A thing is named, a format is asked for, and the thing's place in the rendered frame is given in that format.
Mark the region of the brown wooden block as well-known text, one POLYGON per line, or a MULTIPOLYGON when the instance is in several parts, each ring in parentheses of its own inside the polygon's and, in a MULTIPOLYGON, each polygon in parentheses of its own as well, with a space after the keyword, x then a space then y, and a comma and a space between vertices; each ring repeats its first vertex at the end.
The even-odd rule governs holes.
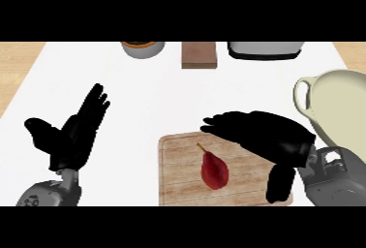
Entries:
POLYGON ((181 68, 183 69, 217 68, 215 42, 181 43, 181 68))

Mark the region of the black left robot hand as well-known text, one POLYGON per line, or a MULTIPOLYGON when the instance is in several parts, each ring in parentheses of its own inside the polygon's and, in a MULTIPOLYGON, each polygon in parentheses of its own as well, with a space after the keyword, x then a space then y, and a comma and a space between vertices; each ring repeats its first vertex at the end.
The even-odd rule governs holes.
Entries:
POLYGON ((50 155, 50 171, 78 171, 85 165, 109 105, 103 85, 96 83, 62 129, 35 117, 23 122, 35 148, 50 155))

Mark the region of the grey and black appliance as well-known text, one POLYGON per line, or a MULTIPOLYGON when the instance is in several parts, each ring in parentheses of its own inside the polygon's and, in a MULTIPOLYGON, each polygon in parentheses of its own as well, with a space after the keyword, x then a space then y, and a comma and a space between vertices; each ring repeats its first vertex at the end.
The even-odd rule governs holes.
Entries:
POLYGON ((246 60, 288 60, 295 59, 304 42, 228 42, 228 55, 246 60))

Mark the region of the grey pot with orange rim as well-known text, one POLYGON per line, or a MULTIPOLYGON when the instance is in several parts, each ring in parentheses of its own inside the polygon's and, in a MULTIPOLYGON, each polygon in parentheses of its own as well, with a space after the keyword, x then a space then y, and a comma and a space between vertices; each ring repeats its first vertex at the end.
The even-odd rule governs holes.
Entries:
POLYGON ((121 46, 130 57, 147 59, 161 53, 164 42, 122 42, 121 46))

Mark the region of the pale wooden cutting board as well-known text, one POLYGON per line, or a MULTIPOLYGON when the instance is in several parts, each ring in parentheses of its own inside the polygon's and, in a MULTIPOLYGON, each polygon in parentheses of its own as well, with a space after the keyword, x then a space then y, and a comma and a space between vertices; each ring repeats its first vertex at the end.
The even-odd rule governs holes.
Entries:
POLYGON ((211 134, 193 132, 159 138, 159 205, 264 206, 273 163, 211 134), (200 177, 203 151, 228 167, 228 183, 211 190, 200 177))

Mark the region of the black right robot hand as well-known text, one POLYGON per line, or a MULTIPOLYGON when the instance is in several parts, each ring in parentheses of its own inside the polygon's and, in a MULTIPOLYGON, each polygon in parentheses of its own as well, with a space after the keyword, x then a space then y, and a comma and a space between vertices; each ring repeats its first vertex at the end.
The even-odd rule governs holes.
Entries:
POLYGON ((203 119, 200 130, 236 142, 274 166, 268 173, 265 199, 268 203, 288 200, 295 168, 304 168, 316 136, 289 118, 264 112, 228 111, 203 119))

